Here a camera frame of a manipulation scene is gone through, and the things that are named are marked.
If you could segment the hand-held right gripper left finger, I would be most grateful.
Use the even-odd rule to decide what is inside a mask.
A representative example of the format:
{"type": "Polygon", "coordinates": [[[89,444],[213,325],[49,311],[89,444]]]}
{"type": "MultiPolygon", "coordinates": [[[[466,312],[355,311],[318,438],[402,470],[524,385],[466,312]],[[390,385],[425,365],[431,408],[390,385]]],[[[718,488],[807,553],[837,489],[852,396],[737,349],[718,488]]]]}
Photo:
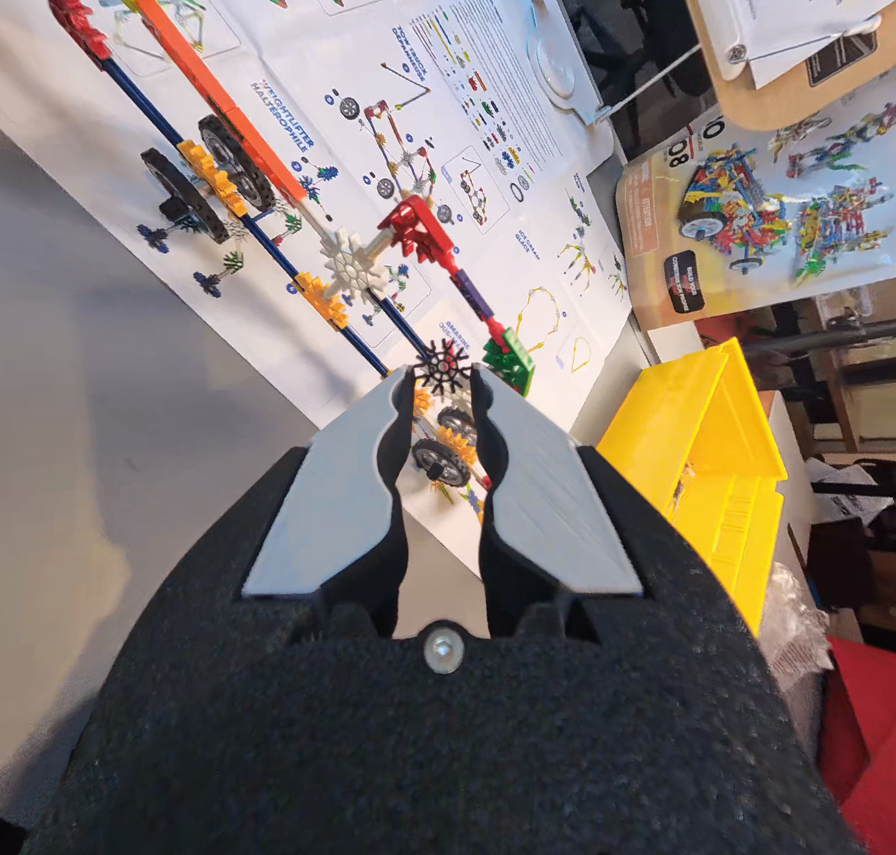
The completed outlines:
{"type": "Polygon", "coordinates": [[[409,370],[394,370],[317,432],[243,582],[246,601],[364,609],[393,635],[409,545],[398,477],[409,458],[409,370]]]}

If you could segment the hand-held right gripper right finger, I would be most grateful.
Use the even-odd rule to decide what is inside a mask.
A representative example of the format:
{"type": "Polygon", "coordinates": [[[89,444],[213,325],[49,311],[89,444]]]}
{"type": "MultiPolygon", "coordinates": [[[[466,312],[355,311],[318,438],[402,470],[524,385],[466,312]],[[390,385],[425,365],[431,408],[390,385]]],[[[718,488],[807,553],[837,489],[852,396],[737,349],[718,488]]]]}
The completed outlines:
{"type": "Polygon", "coordinates": [[[478,569],[491,635],[513,635],[539,604],[562,634],[573,603],[642,598],[577,443],[486,366],[471,374],[476,450],[490,481],[478,569]]]}

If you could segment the black snowflake connector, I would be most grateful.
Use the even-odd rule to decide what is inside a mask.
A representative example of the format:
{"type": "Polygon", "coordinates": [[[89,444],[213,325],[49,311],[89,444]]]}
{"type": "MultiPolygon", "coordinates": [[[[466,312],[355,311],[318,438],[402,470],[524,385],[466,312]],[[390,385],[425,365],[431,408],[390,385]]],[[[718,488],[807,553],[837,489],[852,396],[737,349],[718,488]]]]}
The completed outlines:
{"type": "Polygon", "coordinates": [[[469,387],[469,355],[455,338],[431,341],[413,366],[416,380],[434,396],[448,397],[469,387]]]}

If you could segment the black toy wheel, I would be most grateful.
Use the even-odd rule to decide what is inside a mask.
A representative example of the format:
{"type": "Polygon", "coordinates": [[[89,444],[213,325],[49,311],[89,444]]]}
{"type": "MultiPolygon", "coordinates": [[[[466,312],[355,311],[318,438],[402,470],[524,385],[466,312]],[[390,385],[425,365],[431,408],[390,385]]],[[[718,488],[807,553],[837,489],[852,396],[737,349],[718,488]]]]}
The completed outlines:
{"type": "Polygon", "coordinates": [[[446,406],[438,413],[440,427],[449,429],[455,436],[465,440],[469,446],[476,447],[476,423],[465,410],[454,406],[446,406]]]}
{"type": "Polygon", "coordinates": [[[211,114],[199,121],[198,128],[207,152],[236,186],[241,198],[259,213],[273,211],[276,196],[272,185],[228,126],[211,114]]]}
{"type": "Polygon", "coordinates": [[[462,437],[449,441],[421,438],[411,446],[410,456],[431,482],[452,488],[463,488],[470,482],[476,463],[475,447],[462,437]]]}
{"type": "Polygon", "coordinates": [[[159,210],[170,225],[183,231],[205,234],[218,245],[230,239],[230,233],[218,213],[169,158],[155,148],[145,150],[140,158],[168,195],[159,210]]]}

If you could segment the colourful rod and connector model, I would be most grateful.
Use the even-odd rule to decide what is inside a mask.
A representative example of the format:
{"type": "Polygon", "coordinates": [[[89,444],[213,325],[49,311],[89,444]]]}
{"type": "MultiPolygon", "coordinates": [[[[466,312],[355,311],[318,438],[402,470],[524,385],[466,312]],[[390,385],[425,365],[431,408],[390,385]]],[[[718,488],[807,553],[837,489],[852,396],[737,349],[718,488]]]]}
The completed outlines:
{"type": "MultiPolygon", "coordinates": [[[[236,186],[207,152],[203,141],[197,143],[180,134],[150,97],[118,65],[106,34],[91,21],[92,9],[82,0],[47,1],[62,30],[176,149],[181,164],[173,164],[218,213],[230,233],[228,241],[234,240],[236,243],[225,259],[221,272],[194,274],[206,294],[220,297],[223,279],[243,268],[244,255],[238,243],[242,238],[250,238],[285,272],[297,294],[308,302],[326,325],[341,334],[381,378],[386,378],[391,370],[352,327],[345,299],[350,300],[349,305],[362,301],[378,308],[419,358],[424,356],[425,348],[434,340],[426,342],[422,339],[402,312],[398,301],[391,297],[388,268],[382,264],[383,254],[388,249],[399,247],[404,258],[414,257],[420,264],[433,264],[447,273],[472,313],[487,327],[484,349],[487,368],[522,396],[529,394],[535,370],[531,355],[514,329],[496,319],[494,311],[469,275],[458,266],[458,249],[438,219],[434,201],[429,196],[422,196],[421,184],[414,189],[398,190],[394,208],[378,224],[377,233],[369,243],[355,242],[346,231],[336,231],[330,216],[324,213],[313,196],[312,184],[301,182],[297,174],[275,154],[273,147],[188,42],[173,16],[163,8],[161,0],[141,0],[138,11],[129,9],[120,0],[123,9],[135,15],[149,32],[161,48],[163,57],[181,72],[202,98],[210,109],[209,115],[217,116],[228,126],[268,178],[276,196],[276,207],[273,211],[259,213],[241,198],[236,186]]],[[[151,248],[165,253],[168,250],[165,239],[173,230],[179,229],[167,220],[164,228],[152,230],[140,225],[137,230],[151,248]]],[[[443,338],[455,338],[462,345],[458,336],[443,338]]],[[[432,395],[420,382],[416,382],[412,414],[416,438],[412,445],[421,438],[450,441],[459,437],[449,429],[440,427],[438,413],[446,406],[454,406],[472,416],[471,356],[467,366],[469,387],[448,397],[432,395]]],[[[490,489],[490,481],[477,452],[470,482],[463,488],[457,488],[466,490],[469,500],[472,500],[473,483],[485,492],[490,489]]]]}

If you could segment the grey desk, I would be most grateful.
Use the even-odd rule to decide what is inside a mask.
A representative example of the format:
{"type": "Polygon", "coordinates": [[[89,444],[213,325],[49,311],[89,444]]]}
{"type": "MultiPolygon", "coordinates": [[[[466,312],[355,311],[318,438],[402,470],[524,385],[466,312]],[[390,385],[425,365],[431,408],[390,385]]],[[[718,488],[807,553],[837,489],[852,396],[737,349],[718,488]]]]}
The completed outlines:
{"type": "Polygon", "coordinates": [[[315,425],[2,133],[2,819],[33,826],[113,660],[315,425]]]}

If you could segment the yellow plastic bin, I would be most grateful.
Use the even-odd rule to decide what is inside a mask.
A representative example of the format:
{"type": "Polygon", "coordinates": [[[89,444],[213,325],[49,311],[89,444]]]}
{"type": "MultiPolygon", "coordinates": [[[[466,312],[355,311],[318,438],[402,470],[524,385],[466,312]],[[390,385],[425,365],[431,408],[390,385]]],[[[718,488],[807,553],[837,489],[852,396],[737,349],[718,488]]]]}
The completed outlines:
{"type": "Polygon", "coordinates": [[[788,474],[738,340],[644,369],[597,451],[693,547],[758,637],[788,474]]]}

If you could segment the clear plastic bag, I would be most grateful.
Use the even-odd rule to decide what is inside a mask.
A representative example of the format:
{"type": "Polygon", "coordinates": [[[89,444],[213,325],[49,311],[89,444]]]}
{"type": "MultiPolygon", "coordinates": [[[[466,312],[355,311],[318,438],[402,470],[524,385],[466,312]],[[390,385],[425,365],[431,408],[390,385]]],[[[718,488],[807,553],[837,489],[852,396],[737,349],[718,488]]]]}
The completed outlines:
{"type": "Polygon", "coordinates": [[[790,569],[773,562],[758,644],[798,732],[810,733],[821,715],[823,682],[834,662],[828,615],[817,609],[790,569]]]}

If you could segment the colourful cardboard toy box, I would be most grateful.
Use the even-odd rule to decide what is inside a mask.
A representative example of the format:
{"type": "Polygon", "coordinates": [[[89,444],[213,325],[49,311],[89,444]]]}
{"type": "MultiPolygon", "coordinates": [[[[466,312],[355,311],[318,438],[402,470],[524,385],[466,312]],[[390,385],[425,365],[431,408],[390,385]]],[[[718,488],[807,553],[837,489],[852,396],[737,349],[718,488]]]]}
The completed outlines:
{"type": "Polygon", "coordinates": [[[894,95],[771,132],[707,110],[626,166],[626,286],[645,331],[894,278],[894,95]]]}

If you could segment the red carry case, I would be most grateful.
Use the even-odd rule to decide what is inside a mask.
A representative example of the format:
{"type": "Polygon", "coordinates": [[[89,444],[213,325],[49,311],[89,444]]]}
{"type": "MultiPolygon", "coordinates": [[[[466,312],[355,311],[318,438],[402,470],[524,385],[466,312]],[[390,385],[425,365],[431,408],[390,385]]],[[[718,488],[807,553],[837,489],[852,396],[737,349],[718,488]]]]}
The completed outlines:
{"type": "Polygon", "coordinates": [[[895,655],[829,637],[819,768],[869,853],[895,852],[895,655]]]}

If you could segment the white instruction sheet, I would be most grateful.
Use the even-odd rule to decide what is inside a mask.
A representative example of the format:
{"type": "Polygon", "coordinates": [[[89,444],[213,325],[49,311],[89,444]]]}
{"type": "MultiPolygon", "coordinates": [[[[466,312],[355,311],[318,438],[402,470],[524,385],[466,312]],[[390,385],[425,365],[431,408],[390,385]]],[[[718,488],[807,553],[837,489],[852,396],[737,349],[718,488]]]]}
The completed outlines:
{"type": "MultiPolygon", "coordinates": [[[[428,199],[454,255],[535,363],[532,403],[574,424],[623,330],[623,259],[588,186],[613,153],[547,97],[532,0],[159,0],[186,44],[307,189],[318,222],[369,241],[428,199]]],[[[170,231],[141,160],[171,143],[57,24],[2,0],[2,128],[309,421],[378,381],[238,222],[170,231]]]]}

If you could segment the wooden document stand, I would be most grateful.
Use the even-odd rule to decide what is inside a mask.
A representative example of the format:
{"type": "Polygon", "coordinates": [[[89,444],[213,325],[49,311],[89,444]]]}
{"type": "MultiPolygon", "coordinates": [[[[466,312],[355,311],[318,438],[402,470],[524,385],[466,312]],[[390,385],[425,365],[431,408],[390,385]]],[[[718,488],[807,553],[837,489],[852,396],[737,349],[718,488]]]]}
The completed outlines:
{"type": "Polygon", "coordinates": [[[721,112],[772,131],[895,65],[895,0],[686,0],[721,112]]]}

